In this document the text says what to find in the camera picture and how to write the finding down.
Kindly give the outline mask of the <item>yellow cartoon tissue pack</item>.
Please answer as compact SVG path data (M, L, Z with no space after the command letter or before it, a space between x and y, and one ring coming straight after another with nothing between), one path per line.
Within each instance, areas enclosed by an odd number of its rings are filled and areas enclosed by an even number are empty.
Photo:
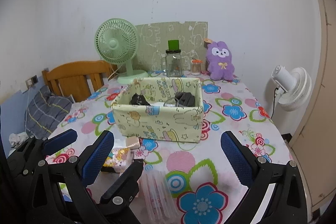
M106 158L101 171L109 173L123 173L133 162L130 148L114 148Z

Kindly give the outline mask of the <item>toothpick jar orange lid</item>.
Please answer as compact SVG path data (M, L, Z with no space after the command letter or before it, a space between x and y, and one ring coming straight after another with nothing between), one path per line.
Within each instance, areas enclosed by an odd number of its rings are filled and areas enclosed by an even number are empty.
M200 75L202 71L202 63L203 61L200 59L192 59L190 63L190 73L192 75Z

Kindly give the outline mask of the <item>black sock pair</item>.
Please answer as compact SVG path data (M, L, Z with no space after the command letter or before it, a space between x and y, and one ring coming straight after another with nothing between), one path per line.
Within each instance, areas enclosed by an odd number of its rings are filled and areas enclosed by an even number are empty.
M146 98L142 94L135 93L131 100L131 105L137 105L137 106L150 106L150 103L147 102Z

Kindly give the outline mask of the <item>white crumpled cloth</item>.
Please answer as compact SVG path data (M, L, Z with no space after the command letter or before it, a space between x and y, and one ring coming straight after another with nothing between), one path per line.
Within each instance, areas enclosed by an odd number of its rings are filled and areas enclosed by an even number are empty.
M28 139L28 135L26 132L21 132L18 134L10 134L9 135L9 143L10 143L10 147L12 149L18 148L22 143L25 142L26 139Z

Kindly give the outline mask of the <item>floral tablecloth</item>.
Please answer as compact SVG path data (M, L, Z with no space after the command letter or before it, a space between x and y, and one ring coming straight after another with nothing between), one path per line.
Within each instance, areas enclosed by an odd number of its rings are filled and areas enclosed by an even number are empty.
M234 79L202 82L204 118L199 143L145 139L135 150L145 170L161 170L175 207L173 223L223 223L246 187L221 149L221 134L232 131L256 156L285 164L291 154L269 115L247 87Z

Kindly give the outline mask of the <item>glass mason jar mug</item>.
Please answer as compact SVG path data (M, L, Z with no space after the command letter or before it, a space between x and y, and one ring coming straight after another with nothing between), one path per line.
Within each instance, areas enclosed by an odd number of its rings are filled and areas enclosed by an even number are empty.
M181 50L166 50L165 72L167 77L182 76L182 56Z

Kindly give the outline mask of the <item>yellow cartoon fabric box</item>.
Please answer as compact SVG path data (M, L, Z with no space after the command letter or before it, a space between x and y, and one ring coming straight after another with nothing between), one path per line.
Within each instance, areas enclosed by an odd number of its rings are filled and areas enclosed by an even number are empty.
M177 92L195 96L194 107L178 107ZM150 106L131 105L142 94ZM203 122L203 95L199 78L147 77L135 79L112 101L112 113L123 136L198 143Z

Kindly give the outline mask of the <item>green cup on jar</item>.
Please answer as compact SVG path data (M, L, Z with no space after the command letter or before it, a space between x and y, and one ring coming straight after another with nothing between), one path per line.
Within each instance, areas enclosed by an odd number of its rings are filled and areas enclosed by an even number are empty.
M169 40L168 41L168 50L169 51L179 51L179 40Z

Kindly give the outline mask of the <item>green desk fan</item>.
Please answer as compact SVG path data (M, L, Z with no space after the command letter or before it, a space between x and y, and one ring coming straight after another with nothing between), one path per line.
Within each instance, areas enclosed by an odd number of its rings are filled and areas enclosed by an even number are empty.
M97 53L107 63L125 65L126 72L117 76L120 84L130 84L134 79L146 78L148 73L133 68L132 60L137 54L139 34L133 24L125 19L112 18L97 29L94 36Z

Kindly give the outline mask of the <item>grey plaid pillow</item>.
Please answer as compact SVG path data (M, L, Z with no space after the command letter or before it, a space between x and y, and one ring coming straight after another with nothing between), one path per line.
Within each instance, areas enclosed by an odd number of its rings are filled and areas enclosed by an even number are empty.
M70 113L72 97L57 96L43 86L30 101L25 112L25 132L37 139L49 137Z

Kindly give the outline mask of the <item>wooden bed headboard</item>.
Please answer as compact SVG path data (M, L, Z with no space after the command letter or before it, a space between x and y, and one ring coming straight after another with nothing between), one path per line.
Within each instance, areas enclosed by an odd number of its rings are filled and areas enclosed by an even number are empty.
M57 96L72 96L75 102L86 100L104 86L103 77L110 76L117 66L106 61L75 61L51 71L43 70L45 85Z

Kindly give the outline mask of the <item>grey sock pair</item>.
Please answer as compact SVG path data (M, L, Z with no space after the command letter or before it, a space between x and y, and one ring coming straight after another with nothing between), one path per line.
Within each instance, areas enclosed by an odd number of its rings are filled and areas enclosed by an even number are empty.
M195 96L190 92L177 92L175 94L175 102L178 107L194 107Z

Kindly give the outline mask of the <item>clear plastic mask pack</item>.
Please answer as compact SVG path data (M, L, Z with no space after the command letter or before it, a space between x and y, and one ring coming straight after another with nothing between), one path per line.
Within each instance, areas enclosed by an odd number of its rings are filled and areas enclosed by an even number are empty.
M145 170L139 180L150 223L177 223L177 207L163 172Z

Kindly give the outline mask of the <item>beige door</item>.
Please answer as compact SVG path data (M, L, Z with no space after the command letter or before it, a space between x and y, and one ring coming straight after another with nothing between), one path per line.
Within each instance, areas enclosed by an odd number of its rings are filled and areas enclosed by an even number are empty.
M289 142L309 214L335 195L335 0L318 0L318 7L318 70L305 114Z

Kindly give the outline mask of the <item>white beige sock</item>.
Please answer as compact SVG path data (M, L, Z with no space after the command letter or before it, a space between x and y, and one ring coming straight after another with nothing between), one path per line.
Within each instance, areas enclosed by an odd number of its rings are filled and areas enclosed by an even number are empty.
M139 149L139 147L141 147L139 138L136 136L130 136L128 138L126 138L126 148L129 149Z

